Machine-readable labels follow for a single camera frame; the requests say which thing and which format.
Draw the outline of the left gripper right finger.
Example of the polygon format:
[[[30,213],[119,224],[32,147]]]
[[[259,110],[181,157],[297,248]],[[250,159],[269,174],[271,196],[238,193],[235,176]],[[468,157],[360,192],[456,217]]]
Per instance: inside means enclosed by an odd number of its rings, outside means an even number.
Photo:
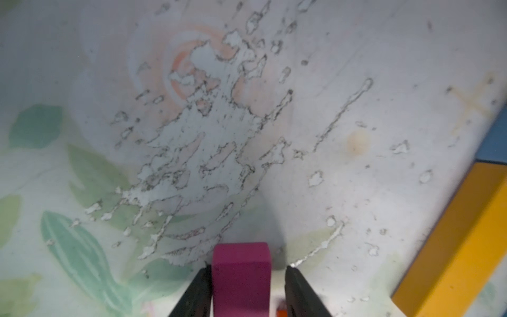
[[[285,271],[285,302],[288,317],[331,317],[300,270],[291,266]]]

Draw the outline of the magenta block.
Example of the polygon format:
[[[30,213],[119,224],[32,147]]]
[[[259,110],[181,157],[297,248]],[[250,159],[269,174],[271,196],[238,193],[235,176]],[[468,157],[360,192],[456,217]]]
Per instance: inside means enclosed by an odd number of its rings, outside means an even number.
[[[267,243],[218,244],[213,251],[214,316],[269,316],[271,253]]]

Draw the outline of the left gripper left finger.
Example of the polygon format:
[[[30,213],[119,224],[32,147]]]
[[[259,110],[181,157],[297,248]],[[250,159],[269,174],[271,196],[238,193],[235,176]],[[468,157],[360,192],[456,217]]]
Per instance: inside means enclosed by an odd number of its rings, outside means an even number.
[[[212,267],[200,269],[168,317],[210,317]]]

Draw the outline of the light blue short block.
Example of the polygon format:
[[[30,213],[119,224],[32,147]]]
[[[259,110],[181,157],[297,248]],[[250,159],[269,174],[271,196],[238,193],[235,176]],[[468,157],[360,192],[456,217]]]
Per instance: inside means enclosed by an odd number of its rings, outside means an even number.
[[[507,160],[507,109],[503,106],[494,123],[475,153],[475,160],[506,165]]]

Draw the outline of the orange-yellow long block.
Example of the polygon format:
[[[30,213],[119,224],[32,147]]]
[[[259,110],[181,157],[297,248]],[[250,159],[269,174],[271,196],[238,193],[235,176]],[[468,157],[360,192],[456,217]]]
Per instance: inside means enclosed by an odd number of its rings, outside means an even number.
[[[392,301],[405,316],[463,316],[506,254],[506,166],[475,162]]]

